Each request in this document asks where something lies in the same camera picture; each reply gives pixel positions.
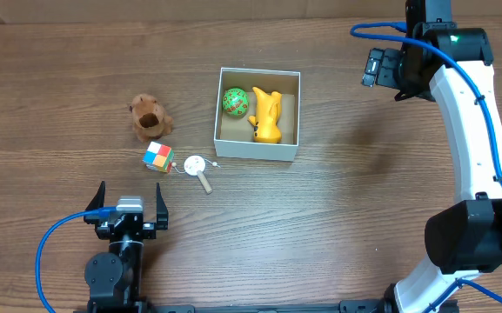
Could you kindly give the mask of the brown capybara plush toy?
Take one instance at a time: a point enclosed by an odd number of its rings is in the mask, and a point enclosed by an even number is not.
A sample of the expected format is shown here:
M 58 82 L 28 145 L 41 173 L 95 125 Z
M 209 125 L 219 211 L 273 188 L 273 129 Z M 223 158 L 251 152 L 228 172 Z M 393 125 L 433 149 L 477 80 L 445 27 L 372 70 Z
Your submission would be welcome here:
M 157 99 L 148 94 L 135 96 L 129 106 L 132 115 L 133 130 L 137 138 L 145 143 L 159 139 L 173 131 L 173 118 Z

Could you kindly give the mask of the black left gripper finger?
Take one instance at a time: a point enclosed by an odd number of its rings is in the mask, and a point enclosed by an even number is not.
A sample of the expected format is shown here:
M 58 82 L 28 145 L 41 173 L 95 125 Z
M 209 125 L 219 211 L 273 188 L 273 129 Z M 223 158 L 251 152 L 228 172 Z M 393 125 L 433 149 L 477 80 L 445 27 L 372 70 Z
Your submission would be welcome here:
M 164 202 L 160 184 L 156 183 L 156 230 L 167 230 L 169 227 L 169 211 Z
M 104 206 L 106 183 L 102 181 L 99 185 L 96 195 L 92 198 L 85 211 L 88 215 L 84 216 L 87 224 L 97 224 L 100 220 L 98 211 Z

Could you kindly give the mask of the colourful two-by-two puzzle cube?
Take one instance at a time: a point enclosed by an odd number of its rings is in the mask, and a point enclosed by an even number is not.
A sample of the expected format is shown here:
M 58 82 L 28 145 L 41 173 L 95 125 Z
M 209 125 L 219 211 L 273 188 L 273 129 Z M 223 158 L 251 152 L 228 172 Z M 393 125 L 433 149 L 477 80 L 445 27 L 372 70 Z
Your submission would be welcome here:
M 143 162 L 148 169 L 169 173 L 171 171 L 173 159 L 174 151 L 170 146 L 157 142 L 150 142 L 145 151 Z

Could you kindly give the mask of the yellow rubber giraffe toy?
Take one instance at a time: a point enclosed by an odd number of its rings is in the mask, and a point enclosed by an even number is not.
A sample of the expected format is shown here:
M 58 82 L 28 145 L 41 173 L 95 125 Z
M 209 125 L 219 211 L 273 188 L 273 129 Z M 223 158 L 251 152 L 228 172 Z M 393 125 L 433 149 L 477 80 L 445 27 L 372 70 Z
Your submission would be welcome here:
M 280 143 L 282 134 L 277 123 L 282 112 L 282 94 L 277 91 L 268 94 L 258 87 L 253 87 L 252 90 L 258 101 L 255 115 L 248 117 L 248 121 L 253 126 L 254 141 Z

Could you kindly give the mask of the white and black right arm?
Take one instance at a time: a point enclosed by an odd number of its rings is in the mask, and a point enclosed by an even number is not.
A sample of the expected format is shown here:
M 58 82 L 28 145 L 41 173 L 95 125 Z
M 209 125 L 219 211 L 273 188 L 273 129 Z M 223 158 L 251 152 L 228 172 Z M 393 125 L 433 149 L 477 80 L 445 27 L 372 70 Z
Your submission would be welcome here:
M 385 293 L 385 312 L 451 312 L 451 295 L 502 266 L 502 125 L 482 29 L 394 23 L 400 48 L 374 49 L 363 83 L 435 102 L 452 154 L 453 206 L 425 225 L 425 257 Z

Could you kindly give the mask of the green patterned egg toy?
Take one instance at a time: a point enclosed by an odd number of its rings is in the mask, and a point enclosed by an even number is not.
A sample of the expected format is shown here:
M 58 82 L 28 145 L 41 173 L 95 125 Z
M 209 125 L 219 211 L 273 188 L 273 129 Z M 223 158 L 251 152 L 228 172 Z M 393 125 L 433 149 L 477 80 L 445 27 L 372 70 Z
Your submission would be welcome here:
M 232 117 L 243 117 L 249 109 L 247 93 L 240 88 L 230 88 L 222 96 L 222 107 Z

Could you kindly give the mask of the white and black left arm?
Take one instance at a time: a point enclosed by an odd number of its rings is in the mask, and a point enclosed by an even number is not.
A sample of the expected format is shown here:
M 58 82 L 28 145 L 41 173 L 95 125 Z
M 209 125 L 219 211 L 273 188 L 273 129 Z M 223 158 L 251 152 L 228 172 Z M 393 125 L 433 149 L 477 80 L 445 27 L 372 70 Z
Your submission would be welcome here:
M 95 226 L 108 251 L 98 253 L 86 264 L 84 278 L 90 288 L 89 312 L 153 312 L 152 304 L 140 296 L 144 241 L 153 240 L 159 230 L 167 230 L 169 212 L 156 186 L 156 220 L 144 219 L 144 200 L 122 196 L 109 212 L 104 211 L 105 182 L 86 207 L 87 224 Z

